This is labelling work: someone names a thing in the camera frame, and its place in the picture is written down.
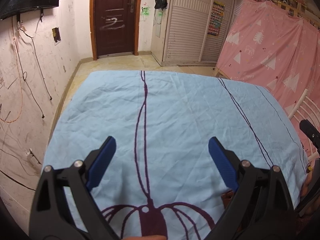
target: dark red door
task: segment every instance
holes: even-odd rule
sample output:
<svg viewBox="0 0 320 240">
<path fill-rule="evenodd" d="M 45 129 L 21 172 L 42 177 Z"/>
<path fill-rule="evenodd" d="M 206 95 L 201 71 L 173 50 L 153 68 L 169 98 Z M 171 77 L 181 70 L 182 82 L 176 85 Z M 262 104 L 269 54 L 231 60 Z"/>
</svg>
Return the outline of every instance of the dark red door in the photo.
<svg viewBox="0 0 320 240">
<path fill-rule="evenodd" d="M 98 56 L 133 52 L 136 0 L 95 0 Z"/>
</svg>

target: bed sheet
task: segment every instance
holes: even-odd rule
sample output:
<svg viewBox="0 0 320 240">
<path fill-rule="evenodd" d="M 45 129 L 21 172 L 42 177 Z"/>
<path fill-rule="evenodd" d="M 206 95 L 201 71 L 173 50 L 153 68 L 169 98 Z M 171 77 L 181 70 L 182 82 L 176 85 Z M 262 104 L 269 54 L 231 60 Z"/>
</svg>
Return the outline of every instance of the bed sheet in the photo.
<svg viewBox="0 0 320 240">
<path fill-rule="evenodd" d="M 191 240 L 209 233 L 227 190 L 208 152 L 213 136 L 240 160 L 279 165 L 294 206 L 299 203 L 308 159 L 263 87 L 173 72 L 91 73 L 62 113 L 44 166 L 68 167 L 108 136 L 117 151 L 92 196 L 121 237 Z M 77 227 L 85 230 L 70 190 L 66 194 Z"/>
</svg>

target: door lock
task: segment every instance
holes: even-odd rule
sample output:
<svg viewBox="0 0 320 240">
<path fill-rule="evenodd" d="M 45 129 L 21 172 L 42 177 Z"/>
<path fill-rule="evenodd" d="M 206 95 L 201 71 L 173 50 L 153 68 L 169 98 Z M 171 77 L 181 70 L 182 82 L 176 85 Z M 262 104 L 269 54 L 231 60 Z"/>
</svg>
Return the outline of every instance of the door lock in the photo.
<svg viewBox="0 0 320 240">
<path fill-rule="evenodd" d="M 130 6 L 130 12 L 133 13 L 134 12 L 134 4 L 135 4 L 135 0 L 131 0 L 131 3 L 128 3 L 128 5 Z"/>
</svg>

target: green scribble on wall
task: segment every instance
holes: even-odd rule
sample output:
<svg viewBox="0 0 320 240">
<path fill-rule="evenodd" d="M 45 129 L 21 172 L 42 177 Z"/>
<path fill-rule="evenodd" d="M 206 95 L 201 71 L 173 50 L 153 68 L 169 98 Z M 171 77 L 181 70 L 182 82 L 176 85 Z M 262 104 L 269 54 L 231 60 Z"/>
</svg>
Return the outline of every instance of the green scribble on wall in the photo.
<svg viewBox="0 0 320 240">
<path fill-rule="evenodd" d="M 150 15 L 150 6 L 142 7 L 142 16 L 149 16 Z"/>
</svg>

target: metal bolt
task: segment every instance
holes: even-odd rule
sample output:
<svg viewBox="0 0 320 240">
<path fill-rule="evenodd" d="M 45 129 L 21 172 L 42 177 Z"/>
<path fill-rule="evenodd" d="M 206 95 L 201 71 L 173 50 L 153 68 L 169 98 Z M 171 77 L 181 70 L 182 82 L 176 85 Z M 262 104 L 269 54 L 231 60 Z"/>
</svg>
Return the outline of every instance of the metal bolt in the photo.
<svg viewBox="0 0 320 240">
<path fill-rule="evenodd" d="M 280 172 L 280 167 L 279 166 L 273 166 L 272 167 L 274 172 Z"/>
<path fill-rule="evenodd" d="M 83 161 L 77 160 L 77 161 L 75 161 L 75 163 L 74 163 L 73 165 L 74 165 L 75 167 L 79 168 L 79 167 L 82 166 L 82 164 L 83 164 Z"/>
<path fill-rule="evenodd" d="M 244 160 L 244 161 L 241 162 L 241 165 L 244 166 L 244 167 L 246 167 L 246 168 L 248 168 L 248 167 L 250 166 L 250 162 Z"/>
<path fill-rule="evenodd" d="M 44 167 L 44 172 L 49 172 L 51 170 L 52 170 L 52 166 L 50 166 L 50 165 L 47 165 Z"/>
</svg>

